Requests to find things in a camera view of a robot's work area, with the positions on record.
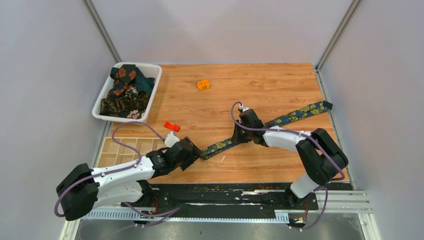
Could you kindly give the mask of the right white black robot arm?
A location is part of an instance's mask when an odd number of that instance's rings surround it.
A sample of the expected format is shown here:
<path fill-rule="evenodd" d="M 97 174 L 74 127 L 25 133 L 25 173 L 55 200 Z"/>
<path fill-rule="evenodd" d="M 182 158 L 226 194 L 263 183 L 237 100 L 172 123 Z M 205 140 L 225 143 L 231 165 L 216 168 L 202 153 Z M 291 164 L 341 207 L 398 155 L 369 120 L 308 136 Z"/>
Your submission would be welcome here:
<path fill-rule="evenodd" d="M 298 209 L 309 193 L 332 181 L 337 174 L 344 174 L 349 160 L 326 130 L 295 131 L 265 126 L 253 109 L 241 104 L 238 111 L 232 141 L 254 142 L 298 153 L 305 172 L 287 190 L 285 201 L 290 208 Z"/>

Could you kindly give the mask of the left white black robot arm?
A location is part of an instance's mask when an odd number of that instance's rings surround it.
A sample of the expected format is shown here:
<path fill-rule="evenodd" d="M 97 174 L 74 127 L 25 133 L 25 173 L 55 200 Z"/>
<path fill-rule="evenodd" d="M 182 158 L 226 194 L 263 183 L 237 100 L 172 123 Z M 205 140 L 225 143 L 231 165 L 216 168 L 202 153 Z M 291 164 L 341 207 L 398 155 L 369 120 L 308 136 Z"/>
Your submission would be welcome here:
<path fill-rule="evenodd" d="M 202 151 L 185 137 L 130 162 L 95 168 L 79 164 L 56 187 L 54 213 L 74 221 L 106 205 L 137 202 L 149 206 L 153 193 L 142 186 L 142 181 L 168 175 L 176 168 L 184 171 L 201 155 Z"/>

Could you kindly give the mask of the navy yellow floral tie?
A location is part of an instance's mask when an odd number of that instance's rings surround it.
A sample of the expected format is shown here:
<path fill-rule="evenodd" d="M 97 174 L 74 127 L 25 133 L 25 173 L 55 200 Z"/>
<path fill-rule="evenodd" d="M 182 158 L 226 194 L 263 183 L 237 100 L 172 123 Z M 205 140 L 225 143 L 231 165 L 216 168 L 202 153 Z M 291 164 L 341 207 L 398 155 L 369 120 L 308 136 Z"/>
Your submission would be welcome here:
<path fill-rule="evenodd" d="M 333 104 L 326 100 L 318 101 L 312 104 L 308 104 L 300 109 L 290 111 L 284 115 L 281 115 L 275 119 L 266 122 L 266 127 L 282 127 L 293 122 L 297 122 L 315 115 L 326 113 L 333 109 Z M 219 153 L 222 153 L 230 148 L 242 144 L 240 141 L 233 140 L 231 137 L 225 140 L 214 143 L 202 150 L 200 158 L 202 160 L 210 159 Z"/>

